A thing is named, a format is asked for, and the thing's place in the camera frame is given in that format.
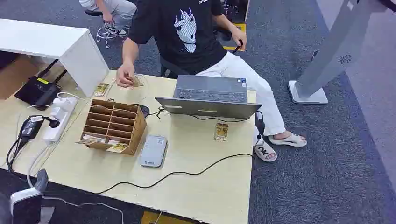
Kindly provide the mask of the person's left hand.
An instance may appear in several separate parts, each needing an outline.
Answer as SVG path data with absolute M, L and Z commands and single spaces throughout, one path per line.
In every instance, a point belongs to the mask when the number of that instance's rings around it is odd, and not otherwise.
M 230 29 L 232 39 L 235 41 L 237 46 L 239 46 L 240 51 L 245 51 L 246 50 L 246 44 L 247 44 L 247 35 L 244 31 L 240 30 L 237 27 L 234 27 Z

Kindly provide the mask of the person's right hand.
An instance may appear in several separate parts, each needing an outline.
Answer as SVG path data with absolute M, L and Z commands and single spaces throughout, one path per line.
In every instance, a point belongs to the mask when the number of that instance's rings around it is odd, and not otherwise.
M 117 85 L 124 88 L 133 86 L 134 84 L 129 78 L 133 77 L 134 74 L 135 74 L 135 69 L 133 64 L 129 64 L 129 63 L 122 64 L 116 72 Z

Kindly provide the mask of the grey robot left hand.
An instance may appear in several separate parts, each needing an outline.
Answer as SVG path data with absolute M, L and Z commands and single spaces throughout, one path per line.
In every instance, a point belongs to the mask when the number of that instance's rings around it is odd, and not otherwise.
M 48 182 L 49 182 L 49 178 L 46 169 L 40 169 L 37 173 L 34 188 L 38 192 L 44 193 L 47 188 Z

